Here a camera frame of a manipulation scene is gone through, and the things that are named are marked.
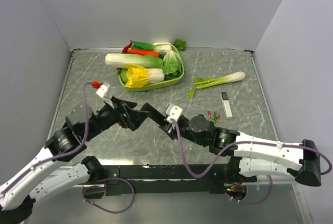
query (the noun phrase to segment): vegetable basket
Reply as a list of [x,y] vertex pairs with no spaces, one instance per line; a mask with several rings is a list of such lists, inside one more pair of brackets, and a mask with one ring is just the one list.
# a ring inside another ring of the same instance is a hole
[[122,86],[124,86],[128,91],[145,91],[145,90],[154,90],[154,89],[158,89],[158,88],[163,88],[163,87],[167,87],[167,86],[171,86],[171,85],[175,85],[179,82],[179,80],[181,80],[181,78],[184,76],[185,74],[185,70],[184,70],[184,64],[182,61],[182,57],[180,55],[180,53],[178,52],[177,48],[174,47],[171,43],[158,43],[158,44],[154,44],[154,45],[171,45],[172,49],[179,55],[179,57],[181,58],[181,65],[182,65],[182,73],[179,77],[174,78],[172,80],[167,80],[167,81],[162,81],[162,82],[157,82],[157,83],[153,83],[153,84],[147,84],[144,85],[143,87],[140,88],[128,88],[125,86],[125,84],[122,82],[120,74],[118,74],[118,78],[119,78],[119,82]]

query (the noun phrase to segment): table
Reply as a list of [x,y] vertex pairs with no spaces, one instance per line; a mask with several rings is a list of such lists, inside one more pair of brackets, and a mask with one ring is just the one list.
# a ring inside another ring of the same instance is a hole
[[[115,68],[105,65],[107,53],[111,51],[73,52],[53,132],[62,127],[65,117],[75,106],[82,104],[83,84],[98,80],[115,86],[117,88],[115,97],[137,102],[137,109],[140,109],[145,102],[149,102],[164,113],[168,105],[174,103],[183,108],[183,114],[188,119],[198,114],[207,117],[208,110],[216,111],[221,115],[217,126],[275,140],[274,129],[250,52],[187,50],[181,53],[185,75],[178,84],[139,93],[129,92],[120,85]],[[206,88],[196,92],[191,99],[186,96],[195,77],[215,78],[239,71],[246,73],[246,78],[241,82]],[[233,118],[230,120],[224,116],[220,99],[222,91],[227,92],[229,97],[233,112]],[[87,90],[87,101],[94,110],[99,110],[104,104],[90,88]],[[183,145],[189,164],[208,164],[214,158],[208,148],[202,148],[188,140],[184,140]],[[177,141],[170,140],[157,124],[149,119],[135,132],[122,129],[120,126],[112,126],[91,140],[88,149],[77,155],[70,164],[80,162],[87,155],[96,156],[103,165],[182,164]],[[222,157],[218,163],[227,163],[228,159]]]

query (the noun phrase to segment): gray wall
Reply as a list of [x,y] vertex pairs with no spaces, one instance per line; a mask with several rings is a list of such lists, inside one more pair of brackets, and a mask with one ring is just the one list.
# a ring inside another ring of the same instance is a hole
[[[312,139],[333,159],[333,2],[283,0],[254,56],[280,140]],[[322,160],[322,168],[327,165]],[[315,223],[332,222],[333,173],[304,187]]]
[[282,0],[43,0],[70,48],[183,38],[255,50]]
[[41,0],[0,0],[0,185],[46,141],[70,52]]

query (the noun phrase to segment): chili pepper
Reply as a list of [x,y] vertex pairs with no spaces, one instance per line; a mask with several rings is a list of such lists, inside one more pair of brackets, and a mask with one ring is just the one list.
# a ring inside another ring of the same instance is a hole
[[131,54],[139,54],[139,55],[153,55],[155,57],[159,57],[159,53],[156,51],[147,51],[147,50],[138,50],[138,49],[129,49],[127,50]]
[[127,54],[128,49],[133,45],[132,41],[129,45],[125,46],[124,49],[121,51],[122,54]]

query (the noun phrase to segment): robotic arm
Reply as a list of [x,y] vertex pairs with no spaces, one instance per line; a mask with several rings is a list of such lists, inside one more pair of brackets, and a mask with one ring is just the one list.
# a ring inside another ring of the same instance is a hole
[[[135,131],[148,117],[171,139],[175,139],[176,121],[183,138],[203,147],[209,146],[211,153],[219,154],[229,144],[235,144],[222,154],[222,156],[231,156],[227,173],[242,177],[289,176],[295,177],[297,182],[304,185],[321,185],[319,155],[314,152],[285,147],[286,144],[281,142],[216,127],[203,115],[195,116],[189,121],[182,115],[182,109],[173,104],[167,109],[167,116],[148,103],[141,110],[134,110],[137,104],[113,97],[114,87],[109,84],[99,84],[96,88],[98,88],[96,94],[103,99],[105,105],[96,113],[90,107],[87,108],[89,132],[86,141],[90,141],[116,123]],[[54,133],[38,155],[13,178],[0,186],[0,223],[20,223],[31,215],[33,205],[41,204],[77,184],[87,181],[93,183],[102,178],[103,167],[94,156],[88,156],[81,163],[60,171],[52,178],[47,178],[86,149],[86,145],[83,145],[80,150],[72,152],[82,142],[85,120],[84,107],[75,108],[66,117],[63,128]],[[314,142],[310,140],[294,145],[316,150]],[[72,154],[52,159],[56,155],[69,152]],[[50,161],[36,166],[36,163],[44,159]]]

